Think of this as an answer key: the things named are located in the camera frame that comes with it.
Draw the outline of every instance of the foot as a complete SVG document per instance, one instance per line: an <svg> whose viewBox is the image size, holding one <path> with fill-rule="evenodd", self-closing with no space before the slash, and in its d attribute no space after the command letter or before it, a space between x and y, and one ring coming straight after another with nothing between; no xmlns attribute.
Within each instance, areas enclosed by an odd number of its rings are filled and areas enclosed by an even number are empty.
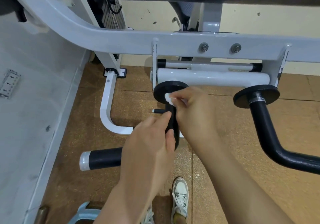
<svg viewBox="0 0 320 224"><path fill-rule="evenodd" d="M145 218L142 220L142 222L140 222L140 224L155 224L155 222L153 221L153 211L152 211L152 204L151 206L149 206L148 210L146 211L146 216Z"/></svg>
<svg viewBox="0 0 320 224"><path fill-rule="evenodd" d="M174 215L188 216L189 191L187 182L182 177L175 178L172 184L173 207L171 212L171 224L174 224Z"/></svg>

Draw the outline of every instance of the sock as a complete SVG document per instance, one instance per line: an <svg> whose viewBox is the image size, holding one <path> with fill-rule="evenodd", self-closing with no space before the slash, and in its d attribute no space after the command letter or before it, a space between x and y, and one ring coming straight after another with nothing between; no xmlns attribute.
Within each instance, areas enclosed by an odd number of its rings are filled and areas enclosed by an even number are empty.
<svg viewBox="0 0 320 224"><path fill-rule="evenodd" d="M181 214L179 214L179 213L175 213L174 215L173 215L173 222L174 222L174 224L177 224L177 219L178 218L184 218L184 219L186 219L183 215L181 215Z"/></svg>

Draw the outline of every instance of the hand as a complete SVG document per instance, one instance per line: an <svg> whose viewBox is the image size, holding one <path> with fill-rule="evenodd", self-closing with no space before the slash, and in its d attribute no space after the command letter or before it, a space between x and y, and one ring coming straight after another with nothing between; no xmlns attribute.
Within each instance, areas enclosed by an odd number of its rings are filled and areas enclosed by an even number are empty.
<svg viewBox="0 0 320 224"><path fill-rule="evenodd" d="M141 221L174 165L174 132L165 133L170 117L166 112L139 123L123 146L118 185L130 220Z"/></svg>
<svg viewBox="0 0 320 224"><path fill-rule="evenodd" d="M180 131L196 152L198 142L205 144L218 135L215 128L214 102L209 95L199 88L187 87L172 92L169 97L177 108L176 118Z"/></svg>

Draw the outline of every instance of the left hand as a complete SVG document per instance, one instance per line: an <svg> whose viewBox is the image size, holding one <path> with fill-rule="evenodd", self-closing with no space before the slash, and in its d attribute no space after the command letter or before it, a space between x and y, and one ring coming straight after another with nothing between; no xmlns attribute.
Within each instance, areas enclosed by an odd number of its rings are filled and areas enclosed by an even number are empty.
<svg viewBox="0 0 320 224"><path fill-rule="evenodd" d="M124 191L128 216L140 221L174 165L174 131L165 130L171 113L149 117L127 138L121 157L119 187Z"/></svg>

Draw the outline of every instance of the white wall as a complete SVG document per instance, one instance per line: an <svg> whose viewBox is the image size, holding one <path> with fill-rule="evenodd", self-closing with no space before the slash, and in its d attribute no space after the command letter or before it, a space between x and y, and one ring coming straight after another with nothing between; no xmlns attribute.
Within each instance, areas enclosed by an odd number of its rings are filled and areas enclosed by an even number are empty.
<svg viewBox="0 0 320 224"><path fill-rule="evenodd" d="M1 223L20 224L36 213L42 195L30 201L42 167L44 193L55 159L47 152L58 151L88 55L49 29L37 33L29 23L18 23L14 13L0 16L0 82L7 69L22 75L12 98L0 98Z"/></svg>
<svg viewBox="0 0 320 224"><path fill-rule="evenodd" d="M128 27L159 31L179 29L177 23L172 23L176 14L168 2L122 1L122 3ZM319 7L223 4L220 31L320 38L319 18ZM121 64L151 66L152 60L147 59L148 57L125 55ZM320 75L320 64L288 62L284 73Z"/></svg>

